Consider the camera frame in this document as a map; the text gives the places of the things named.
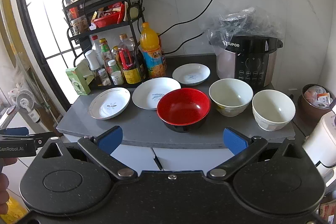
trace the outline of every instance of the yellow bag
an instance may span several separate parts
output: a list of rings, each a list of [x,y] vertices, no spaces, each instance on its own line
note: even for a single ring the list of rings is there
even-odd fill
[[[6,215],[0,215],[2,220],[6,222],[6,224],[16,222],[17,220],[23,218],[27,213],[27,210],[23,208],[20,203],[12,197],[10,197],[9,201],[7,201],[7,205],[8,213]]]

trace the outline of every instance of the white fan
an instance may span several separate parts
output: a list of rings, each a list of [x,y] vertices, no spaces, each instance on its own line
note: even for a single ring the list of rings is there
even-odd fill
[[[46,126],[41,122],[41,117],[34,108],[34,95],[29,90],[21,90],[16,97],[16,104],[28,111],[29,117],[33,122],[38,123],[44,130],[49,132]]]

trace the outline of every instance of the window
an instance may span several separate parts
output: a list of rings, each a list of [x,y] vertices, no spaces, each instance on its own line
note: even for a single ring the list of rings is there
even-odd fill
[[[65,69],[73,67],[75,55],[67,38],[68,24],[62,11],[62,0],[26,0],[29,17],[39,46],[47,63],[68,101],[78,98]],[[75,45],[76,54],[82,49]],[[84,58],[81,55],[76,63]]]

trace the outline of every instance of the white bowl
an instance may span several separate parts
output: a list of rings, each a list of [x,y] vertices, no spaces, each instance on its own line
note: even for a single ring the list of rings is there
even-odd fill
[[[173,78],[184,85],[198,85],[210,76],[210,69],[202,64],[186,64],[173,71]]]
[[[275,131],[287,125],[295,115],[291,98],[277,90],[259,91],[252,100],[253,115],[266,131]]]
[[[251,102],[253,90],[244,81],[226,78],[213,83],[209,95],[222,115],[234,117],[242,113]]]
[[[131,94],[124,88],[105,90],[93,99],[89,106],[90,115],[98,120],[107,120],[118,116],[131,100]]]
[[[132,95],[133,103],[143,109],[156,110],[160,99],[168,92],[181,88],[172,78],[159,77],[139,85]]]

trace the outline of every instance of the control panel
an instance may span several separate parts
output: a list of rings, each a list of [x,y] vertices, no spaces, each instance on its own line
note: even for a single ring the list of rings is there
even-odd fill
[[[236,53],[235,78],[248,83],[253,89],[262,88],[268,64],[268,54]]]

